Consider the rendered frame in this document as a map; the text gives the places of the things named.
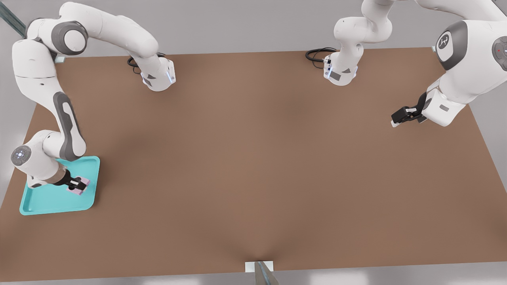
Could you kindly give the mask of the pale lilac phone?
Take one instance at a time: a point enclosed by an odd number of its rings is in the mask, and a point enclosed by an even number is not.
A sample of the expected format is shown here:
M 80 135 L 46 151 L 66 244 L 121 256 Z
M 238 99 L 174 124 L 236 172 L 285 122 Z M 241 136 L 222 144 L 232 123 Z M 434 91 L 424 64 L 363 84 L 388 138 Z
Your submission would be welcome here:
M 69 183 L 67 183 L 67 191 L 74 193 L 76 195 L 82 195 L 82 193 L 87 189 L 90 184 L 90 180 L 85 177 L 71 177 Z

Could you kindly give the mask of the pale blue-green tray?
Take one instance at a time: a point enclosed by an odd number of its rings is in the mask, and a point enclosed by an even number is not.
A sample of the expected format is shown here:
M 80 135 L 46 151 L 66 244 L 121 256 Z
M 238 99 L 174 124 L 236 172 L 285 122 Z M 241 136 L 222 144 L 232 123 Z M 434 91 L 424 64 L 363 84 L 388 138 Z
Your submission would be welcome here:
M 67 191 L 67 186 L 46 184 L 35 189 L 25 186 L 19 211 L 23 215 L 40 215 L 84 211 L 94 204 L 100 159 L 97 156 L 84 156 L 76 161 L 57 159 L 68 168 L 72 175 L 90 180 L 90 184 L 81 195 Z

